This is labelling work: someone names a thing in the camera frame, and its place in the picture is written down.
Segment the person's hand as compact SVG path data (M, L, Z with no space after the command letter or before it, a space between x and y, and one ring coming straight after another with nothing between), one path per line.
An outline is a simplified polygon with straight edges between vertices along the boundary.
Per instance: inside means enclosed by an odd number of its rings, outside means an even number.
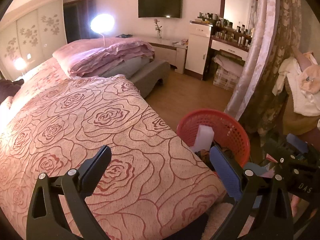
M293 222L295 223L297 220L302 217L303 214L306 213L307 208L309 207L309 203L301 198L292 195L291 198L291 210Z

